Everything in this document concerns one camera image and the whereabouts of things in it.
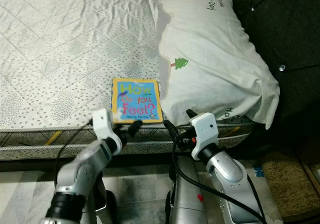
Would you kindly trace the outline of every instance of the mattress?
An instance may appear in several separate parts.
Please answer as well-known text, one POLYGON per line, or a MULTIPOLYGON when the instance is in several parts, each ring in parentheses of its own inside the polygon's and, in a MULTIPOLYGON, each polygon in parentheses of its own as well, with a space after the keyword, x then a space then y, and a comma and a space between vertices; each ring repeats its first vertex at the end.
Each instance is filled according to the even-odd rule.
MULTIPOLYGON (((53 158, 55 151, 46 151, 86 125, 94 111, 110 108, 113 78, 159 80, 153 19, 159 1, 0 0, 0 159, 39 158, 40 149, 40 157, 53 158), (44 145, 57 130, 63 130, 59 141, 44 145)), ((244 117, 221 125, 228 132, 253 123, 244 117)), ((165 150, 155 144, 169 142, 164 126, 145 125, 141 137, 151 131, 153 139, 133 141, 124 153, 139 153, 141 142, 165 150)), ((80 133, 83 142, 75 142, 94 138, 91 126, 80 133)))

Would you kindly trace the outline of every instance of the children's book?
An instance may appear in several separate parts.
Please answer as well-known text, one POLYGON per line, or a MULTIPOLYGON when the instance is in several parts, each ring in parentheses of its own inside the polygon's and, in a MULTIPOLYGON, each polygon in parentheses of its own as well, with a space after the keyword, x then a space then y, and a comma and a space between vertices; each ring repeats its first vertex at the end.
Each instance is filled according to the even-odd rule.
POLYGON ((114 78, 111 111, 114 123, 163 121, 158 82, 152 79, 114 78))

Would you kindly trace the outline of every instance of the pillow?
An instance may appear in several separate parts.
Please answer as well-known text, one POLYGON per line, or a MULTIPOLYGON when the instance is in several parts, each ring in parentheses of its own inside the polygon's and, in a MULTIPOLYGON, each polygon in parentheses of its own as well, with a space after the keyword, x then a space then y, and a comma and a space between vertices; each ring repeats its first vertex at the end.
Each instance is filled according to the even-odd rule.
POLYGON ((162 0, 160 104, 176 126, 187 109, 217 120, 246 115, 268 129, 280 88, 233 11, 232 0, 162 0))

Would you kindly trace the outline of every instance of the book cover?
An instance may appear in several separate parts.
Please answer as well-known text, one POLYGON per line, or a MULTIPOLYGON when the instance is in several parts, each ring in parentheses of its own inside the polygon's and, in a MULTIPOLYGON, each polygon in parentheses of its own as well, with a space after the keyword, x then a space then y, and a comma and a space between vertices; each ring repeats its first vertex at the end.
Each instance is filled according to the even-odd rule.
POLYGON ((111 105, 114 123, 163 121, 156 80, 114 78, 111 105))

